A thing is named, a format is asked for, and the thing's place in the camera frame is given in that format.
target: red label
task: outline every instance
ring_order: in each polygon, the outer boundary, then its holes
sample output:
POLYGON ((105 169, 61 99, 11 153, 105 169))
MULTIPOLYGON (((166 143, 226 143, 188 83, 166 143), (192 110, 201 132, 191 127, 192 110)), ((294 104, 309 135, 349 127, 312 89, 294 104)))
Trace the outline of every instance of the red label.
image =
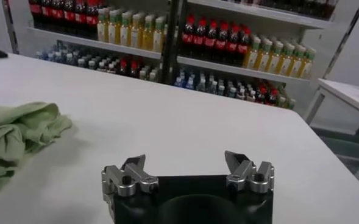
POLYGON ((62 19, 64 18, 64 12, 63 10, 52 9, 52 16, 56 19, 62 19))
POLYGON ((239 45, 238 46, 238 52, 241 54, 245 54, 248 51, 248 46, 246 45, 239 45))
POLYGON ((41 7, 37 4, 29 4, 32 13, 41 14, 41 7))
POLYGON ((42 7, 44 16, 52 16, 52 9, 49 7, 42 7))
POLYGON ((75 21, 75 13, 64 11, 64 18, 68 21, 75 21))
POLYGON ((98 17, 97 16, 87 16, 86 22, 89 25, 97 25, 98 24, 98 17))
POLYGON ((230 43, 230 42, 228 42, 227 43, 227 50, 228 51, 236 51, 236 47, 237 47, 238 45, 237 44, 235 44, 235 43, 230 43))
POLYGON ((204 37, 197 37, 195 36, 193 38, 193 42, 194 44, 197 44, 197 45, 202 45, 204 43, 204 37))
POLYGON ((186 43, 191 43, 191 42, 193 42, 193 36, 184 33, 184 34, 182 35, 182 41, 183 41, 183 42, 186 42, 186 43))
POLYGON ((86 16, 83 15, 83 14, 75 13, 75 20, 76 20, 78 23, 86 23, 86 16))
POLYGON ((215 42, 216 42, 216 39, 205 38, 205 45, 208 47, 214 47, 215 42))
POLYGON ((226 48, 226 42, 225 41, 216 41, 216 48, 219 50, 223 50, 226 48))

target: white table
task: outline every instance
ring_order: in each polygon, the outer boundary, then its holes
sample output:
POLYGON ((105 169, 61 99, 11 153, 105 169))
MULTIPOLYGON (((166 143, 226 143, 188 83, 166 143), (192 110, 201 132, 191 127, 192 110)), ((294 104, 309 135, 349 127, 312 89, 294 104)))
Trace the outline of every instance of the white table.
POLYGON ((359 181, 290 110, 11 55, 0 105, 55 102, 74 122, 0 193, 0 224, 112 223, 101 170, 147 155, 153 175, 229 172, 224 151, 275 166, 274 224, 359 223, 359 181))
MULTIPOLYGON (((307 124, 312 122, 325 97, 351 108, 359 118, 359 86, 319 79, 319 88, 304 115, 307 124)), ((359 180, 359 170, 355 176, 359 180)))

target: folded towel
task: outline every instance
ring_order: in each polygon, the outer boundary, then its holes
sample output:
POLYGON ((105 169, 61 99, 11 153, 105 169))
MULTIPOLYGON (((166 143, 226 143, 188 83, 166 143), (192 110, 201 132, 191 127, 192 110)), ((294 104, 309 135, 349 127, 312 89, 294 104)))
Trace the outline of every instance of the folded towel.
POLYGON ((12 175, 25 153, 54 142, 71 125, 54 103, 0 107, 0 177, 12 175))

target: white shelving unit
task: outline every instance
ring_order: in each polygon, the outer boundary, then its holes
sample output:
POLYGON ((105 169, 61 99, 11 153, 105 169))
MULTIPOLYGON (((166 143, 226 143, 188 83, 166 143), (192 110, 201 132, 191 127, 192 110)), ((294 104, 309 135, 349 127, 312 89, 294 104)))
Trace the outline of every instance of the white shelving unit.
POLYGON ((309 29, 325 29, 332 23, 330 21, 310 18, 295 13, 288 13, 282 10, 267 9, 260 6, 256 7, 251 5, 243 5, 243 4, 225 2, 220 0, 187 0, 187 2, 192 4, 198 4, 198 5, 206 5, 217 9, 224 9, 233 12, 240 12, 243 14, 284 21, 293 24, 299 24, 309 29))
POLYGON ((283 75, 275 75, 268 72, 260 72, 246 68, 240 68, 236 66, 223 65, 220 63, 214 63, 210 61, 197 60, 188 57, 177 57, 177 62, 183 65, 197 66, 199 68, 213 69, 215 71, 229 72, 232 74, 245 75, 249 77, 255 77, 259 79, 266 79, 283 83, 309 83, 309 80, 297 79, 293 77, 287 77, 283 75))
POLYGON ((74 37, 74 36, 67 35, 67 34, 55 33, 55 32, 50 32, 50 31, 46 31, 46 30, 40 30, 40 29, 36 29, 33 27, 28 27, 27 31, 33 33, 35 36, 38 36, 38 37, 49 38, 52 40, 61 40, 61 41, 66 41, 66 42, 74 43, 74 44, 81 44, 81 45, 89 46, 89 47, 96 47, 96 48, 101 48, 101 49, 105 49, 108 51, 122 52, 125 54, 132 54, 132 55, 142 56, 142 57, 146 57, 146 58, 153 58, 153 59, 160 59, 160 57, 162 56, 162 54, 158 53, 158 52, 146 51, 146 50, 142 50, 142 49, 138 49, 138 48, 121 46, 121 45, 117 45, 117 44, 110 44, 110 43, 105 43, 105 42, 96 41, 96 40, 89 40, 86 38, 74 37))

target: table leg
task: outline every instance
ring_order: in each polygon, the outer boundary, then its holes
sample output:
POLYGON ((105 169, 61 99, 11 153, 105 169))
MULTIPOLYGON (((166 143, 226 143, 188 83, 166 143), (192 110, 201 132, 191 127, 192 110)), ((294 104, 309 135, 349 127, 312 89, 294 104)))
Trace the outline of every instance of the table leg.
POLYGON ((317 90, 315 96, 312 99, 311 104, 309 104, 309 107, 304 114, 304 120, 308 125, 311 124, 323 100, 324 100, 324 95, 321 94, 319 90, 317 90))

